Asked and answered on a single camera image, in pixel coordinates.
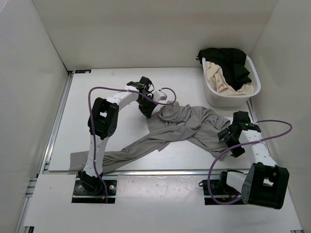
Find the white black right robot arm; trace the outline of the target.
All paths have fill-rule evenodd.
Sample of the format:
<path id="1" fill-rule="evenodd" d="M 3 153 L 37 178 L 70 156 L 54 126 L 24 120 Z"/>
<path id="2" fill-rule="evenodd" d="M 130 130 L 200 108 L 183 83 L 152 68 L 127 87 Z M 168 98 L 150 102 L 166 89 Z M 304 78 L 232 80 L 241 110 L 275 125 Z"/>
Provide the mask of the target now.
<path id="1" fill-rule="evenodd" d="M 244 204 L 281 209 L 289 172 L 270 157 L 264 144 L 266 139 L 262 138 L 260 127 L 251 122 L 248 113 L 235 112 L 231 125 L 220 131 L 218 138 L 230 148 L 234 158 L 248 153 L 251 155 L 248 173 L 232 169 L 221 172 L 219 190 L 224 194 L 235 190 Z"/>

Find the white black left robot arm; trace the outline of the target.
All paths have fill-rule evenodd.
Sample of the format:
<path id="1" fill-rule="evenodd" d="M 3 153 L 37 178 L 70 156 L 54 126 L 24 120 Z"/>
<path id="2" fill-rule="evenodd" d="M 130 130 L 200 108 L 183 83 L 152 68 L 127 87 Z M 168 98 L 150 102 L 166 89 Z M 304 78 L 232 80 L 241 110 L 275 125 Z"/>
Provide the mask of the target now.
<path id="1" fill-rule="evenodd" d="M 106 189 L 102 181 L 102 162 L 108 139 L 117 128 L 119 111 L 136 101 L 141 113 L 150 118 L 157 106 L 154 103 L 154 94 L 149 90 L 152 86 L 152 81 L 143 76 L 138 82 L 130 81 L 126 89 L 120 90 L 112 97 L 96 98 L 93 106 L 89 107 L 90 148 L 85 167 L 78 171 L 78 177 L 89 193 L 100 194 Z"/>

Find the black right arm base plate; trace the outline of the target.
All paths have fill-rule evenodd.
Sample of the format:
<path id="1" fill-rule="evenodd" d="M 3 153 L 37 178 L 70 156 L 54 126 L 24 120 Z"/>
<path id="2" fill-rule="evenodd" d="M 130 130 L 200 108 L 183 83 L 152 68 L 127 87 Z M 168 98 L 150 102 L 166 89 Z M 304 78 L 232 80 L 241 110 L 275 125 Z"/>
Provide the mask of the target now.
<path id="1" fill-rule="evenodd" d="M 203 189 L 204 204 L 205 205 L 217 205 L 217 203 L 211 198 L 207 188 L 207 180 L 202 180 L 198 183 L 198 186 Z M 213 195 L 220 202 L 229 202 L 237 197 L 239 193 L 232 187 L 228 186 L 223 188 L 220 186 L 220 180 L 210 180 L 210 187 Z"/>

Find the grey trousers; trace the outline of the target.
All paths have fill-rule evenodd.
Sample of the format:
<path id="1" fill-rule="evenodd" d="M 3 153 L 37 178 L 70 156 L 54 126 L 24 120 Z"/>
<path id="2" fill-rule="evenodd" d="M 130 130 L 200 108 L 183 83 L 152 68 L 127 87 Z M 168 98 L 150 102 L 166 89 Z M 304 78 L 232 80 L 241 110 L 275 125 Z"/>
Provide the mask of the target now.
<path id="1" fill-rule="evenodd" d="M 120 151 L 107 151 L 103 158 L 92 151 L 75 152 L 70 155 L 70 172 L 86 168 L 87 159 L 96 158 L 96 165 L 103 173 L 116 170 L 157 150 L 162 151 L 171 142 L 188 140 L 205 149 L 214 157 L 227 149 L 218 133 L 230 125 L 230 120 L 202 106 L 181 106 L 178 102 L 163 106 L 147 119 L 149 133 Z"/>

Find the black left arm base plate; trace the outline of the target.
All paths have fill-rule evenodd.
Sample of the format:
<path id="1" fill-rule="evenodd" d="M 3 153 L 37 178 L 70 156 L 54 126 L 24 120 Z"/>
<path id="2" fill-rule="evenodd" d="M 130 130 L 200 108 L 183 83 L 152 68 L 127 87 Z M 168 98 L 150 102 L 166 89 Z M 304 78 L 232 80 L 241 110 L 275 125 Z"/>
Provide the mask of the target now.
<path id="1" fill-rule="evenodd" d="M 104 190 L 104 185 L 102 182 L 99 183 L 99 187 L 96 187 L 95 191 L 89 191 L 86 189 L 86 185 L 80 180 L 75 180 L 75 185 L 73 188 L 72 203 L 90 203 L 90 204 L 114 204 L 116 200 L 117 192 L 117 180 L 105 180 L 107 186 L 107 196 Z"/>

